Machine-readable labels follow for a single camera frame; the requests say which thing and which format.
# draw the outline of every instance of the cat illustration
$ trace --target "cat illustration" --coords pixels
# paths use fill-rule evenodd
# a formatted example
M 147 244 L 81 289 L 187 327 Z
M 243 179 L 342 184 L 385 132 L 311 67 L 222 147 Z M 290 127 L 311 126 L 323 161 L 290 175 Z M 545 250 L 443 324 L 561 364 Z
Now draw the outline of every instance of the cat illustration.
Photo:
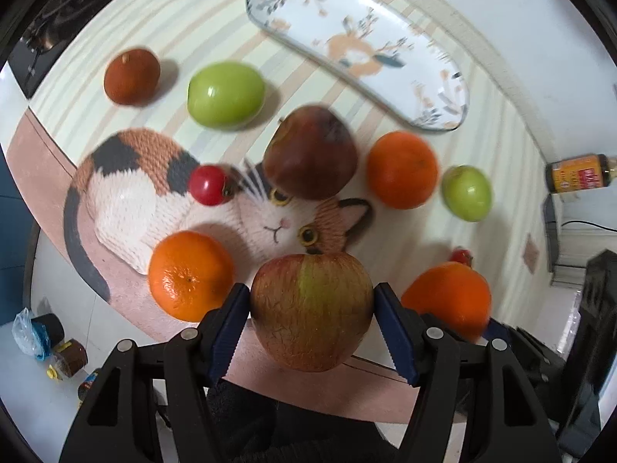
M 360 198 L 312 202 L 283 195 L 261 164 L 232 168 L 240 191 L 206 207 L 188 192 L 199 162 L 170 138 L 150 129 L 127 129 L 104 141 L 76 170 L 64 205 L 64 238 L 73 266 L 105 300 L 109 287 L 89 259 L 77 229 L 83 201 L 98 241 L 145 275 L 154 247 L 180 230 L 212 236 L 227 248 L 236 280 L 250 284 L 267 260 L 290 253 L 346 248 L 373 219 Z

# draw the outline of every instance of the plate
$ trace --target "plate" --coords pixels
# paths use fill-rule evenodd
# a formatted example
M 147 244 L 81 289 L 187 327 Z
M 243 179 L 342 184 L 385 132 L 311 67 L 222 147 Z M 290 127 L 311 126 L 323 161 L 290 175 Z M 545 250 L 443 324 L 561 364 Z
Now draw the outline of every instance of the plate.
M 459 67 L 435 40 L 376 0 L 246 0 L 264 31 L 329 67 L 399 118 L 433 131 L 468 110 Z

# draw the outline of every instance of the red cherry tomato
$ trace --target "red cherry tomato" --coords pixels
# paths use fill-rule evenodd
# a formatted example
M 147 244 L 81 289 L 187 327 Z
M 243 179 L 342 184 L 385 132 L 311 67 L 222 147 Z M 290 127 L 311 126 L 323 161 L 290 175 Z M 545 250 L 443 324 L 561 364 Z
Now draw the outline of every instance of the red cherry tomato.
M 233 183 L 218 165 L 200 165 L 189 177 L 189 192 L 202 205 L 229 202 L 233 197 Z
M 472 268 L 473 265 L 473 256 L 471 252 L 463 247 L 457 247 L 452 251 L 450 255 L 450 259 L 448 261 L 456 261 L 457 263 L 461 263 Z

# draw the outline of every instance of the metal bolt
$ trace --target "metal bolt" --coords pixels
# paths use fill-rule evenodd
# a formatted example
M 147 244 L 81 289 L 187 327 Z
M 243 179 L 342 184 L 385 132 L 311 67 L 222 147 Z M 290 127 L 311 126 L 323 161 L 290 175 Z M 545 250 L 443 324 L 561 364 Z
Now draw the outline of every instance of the metal bolt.
M 443 338 L 443 331 L 439 327 L 429 327 L 427 329 L 427 336 L 432 340 L 440 340 Z
M 500 340 L 499 338 L 492 340 L 491 345 L 493 345 L 493 348 L 495 350 L 499 350 L 501 352 L 508 348 L 507 343 L 504 340 Z
M 183 340 L 190 341 L 194 340 L 199 334 L 198 330 L 195 327 L 187 327 L 180 333 L 180 337 Z
M 122 340 L 116 345 L 119 352 L 128 352 L 132 347 L 133 342 L 131 340 Z

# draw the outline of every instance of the yellow cat eye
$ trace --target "yellow cat eye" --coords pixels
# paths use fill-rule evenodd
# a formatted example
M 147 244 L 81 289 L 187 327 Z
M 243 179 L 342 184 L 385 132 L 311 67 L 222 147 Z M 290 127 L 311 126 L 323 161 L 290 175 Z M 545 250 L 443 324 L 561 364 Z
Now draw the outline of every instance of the yellow cat eye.
M 279 207 L 283 207 L 283 205 L 289 204 L 290 200 L 291 200 L 291 197 L 283 195 L 283 193 L 281 193 L 276 188 L 272 188 L 272 190 L 270 191 L 270 202 L 272 202 L 275 205 L 278 205 Z
M 306 225 L 298 230 L 298 240 L 304 247 L 310 247 L 319 240 L 319 233 L 313 228 L 313 225 Z

